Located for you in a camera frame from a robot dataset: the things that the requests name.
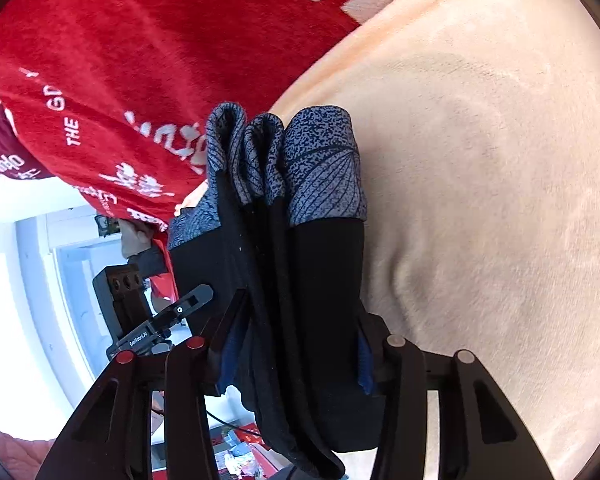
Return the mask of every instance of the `gray and navy patterned cloth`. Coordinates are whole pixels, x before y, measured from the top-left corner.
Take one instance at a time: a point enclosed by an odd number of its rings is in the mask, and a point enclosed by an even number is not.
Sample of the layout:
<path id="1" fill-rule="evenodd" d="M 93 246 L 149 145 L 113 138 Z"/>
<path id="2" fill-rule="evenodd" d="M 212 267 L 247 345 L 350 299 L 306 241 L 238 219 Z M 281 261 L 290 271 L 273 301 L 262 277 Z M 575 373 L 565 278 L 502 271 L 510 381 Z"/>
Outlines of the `gray and navy patterned cloth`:
<path id="1" fill-rule="evenodd" d="M 216 172 L 226 171 L 243 205 L 285 198 L 290 227 L 320 218 L 366 219 L 360 154 L 351 119 L 336 106 L 300 110 L 288 127 L 272 114 L 246 121 L 235 103 L 206 122 L 208 190 L 171 221 L 169 249 L 220 227 Z"/>

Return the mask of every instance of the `beige blanket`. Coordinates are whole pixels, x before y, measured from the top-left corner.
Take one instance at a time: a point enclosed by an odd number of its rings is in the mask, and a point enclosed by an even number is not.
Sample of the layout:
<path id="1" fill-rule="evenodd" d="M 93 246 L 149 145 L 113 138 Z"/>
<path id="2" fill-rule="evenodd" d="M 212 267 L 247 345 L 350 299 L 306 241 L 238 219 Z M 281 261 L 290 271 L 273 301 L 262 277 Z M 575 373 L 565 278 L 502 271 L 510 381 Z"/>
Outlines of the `beige blanket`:
<path id="1" fill-rule="evenodd" d="M 473 349 L 573 478 L 600 442 L 593 20 L 578 0 L 396 0 L 272 111 L 318 104 L 350 112 L 362 154 L 366 306 L 423 349 Z"/>

